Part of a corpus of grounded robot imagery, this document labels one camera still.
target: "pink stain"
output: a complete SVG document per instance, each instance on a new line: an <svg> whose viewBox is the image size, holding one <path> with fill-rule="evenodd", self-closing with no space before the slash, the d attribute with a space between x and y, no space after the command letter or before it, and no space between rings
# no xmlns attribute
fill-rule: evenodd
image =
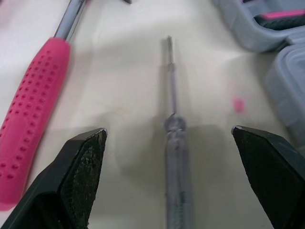
<svg viewBox="0 0 305 229"><path fill-rule="evenodd" d="M241 113L244 111L244 100L243 99L239 99L239 98L235 98L233 100L233 106L234 106L234 110L237 113Z"/></svg>

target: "white surface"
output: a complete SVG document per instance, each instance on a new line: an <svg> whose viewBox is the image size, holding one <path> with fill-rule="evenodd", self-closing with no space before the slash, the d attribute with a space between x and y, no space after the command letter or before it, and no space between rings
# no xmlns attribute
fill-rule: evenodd
<svg viewBox="0 0 305 229"><path fill-rule="evenodd" d="M0 120L28 63L54 34L67 0L0 4ZM161 39L176 42L179 103L188 122L196 229L272 228L252 192L233 125L285 136L260 80L274 54L250 53L208 0L92 0L73 40L70 70L37 150L30 183L66 140L109 131L90 229L165 226ZM245 100L237 114L232 100ZM0 213L0 225L9 212Z"/></svg>

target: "pink rubber grip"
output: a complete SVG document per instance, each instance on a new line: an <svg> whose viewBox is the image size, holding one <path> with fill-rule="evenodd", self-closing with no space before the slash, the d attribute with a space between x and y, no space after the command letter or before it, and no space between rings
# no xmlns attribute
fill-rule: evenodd
<svg viewBox="0 0 305 229"><path fill-rule="evenodd" d="M0 129L0 210L22 197L33 156L65 78L70 46L50 38L29 65Z"/></svg>
<svg viewBox="0 0 305 229"><path fill-rule="evenodd" d="M263 18L267 20L293 17L293 16L302 16L305 15L305 10L292 10L292 11L283 11L283 12L274 12L263 14Z"/></svg>

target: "textured grip dots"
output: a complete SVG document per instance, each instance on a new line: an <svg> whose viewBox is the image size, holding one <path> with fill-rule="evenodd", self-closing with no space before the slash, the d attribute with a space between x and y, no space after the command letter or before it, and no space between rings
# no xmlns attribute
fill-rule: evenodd
<svg viewBox="0 0 305 229"><path fill-rule="evenodd" d="M2 137L3 131L6 129L6 123L11 117L21 115L27 120L25 136L17 146L15 160L6 162L10 163L9 165L0 164L1 174L4 174L4 169L8 172L5 175L7 179L14 179L15 175L12 171L20 168L19 162L27 154L28 147L39 124L41 113L48 103L48 91L52 89L53 84L56 82L55 77L59 70L59 63L52 61L54 58L51 55L52 51L46 50L31 62L11 103L4 124L0 128L0 137Z"/></svg>
<svg viewBox="0 0 305 229"><path fill-rule="evenodd" d="M50 38L30 63L0 127L0 210L22 197L32 160L64 81L70 47Z"/></svg>

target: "gray plastic case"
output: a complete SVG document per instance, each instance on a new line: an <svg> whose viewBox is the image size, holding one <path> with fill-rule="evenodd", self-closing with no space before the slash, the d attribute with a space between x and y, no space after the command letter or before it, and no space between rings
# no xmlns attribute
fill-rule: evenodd
<svg viewBox="0 0 305 229"><path fill-rule="evenodd" d="M265 52L286 45L305 43L305 26L274 31L260 26L254 16L278 11L305 9L305 0L213 0L225 22L244 47Z"/></svg>
<svg viewBox="0 0 305 229"><path fill-rule="evenodd" d="M301 146L305 146L305 44L284 48L264 79L274 108Z"/></svg>

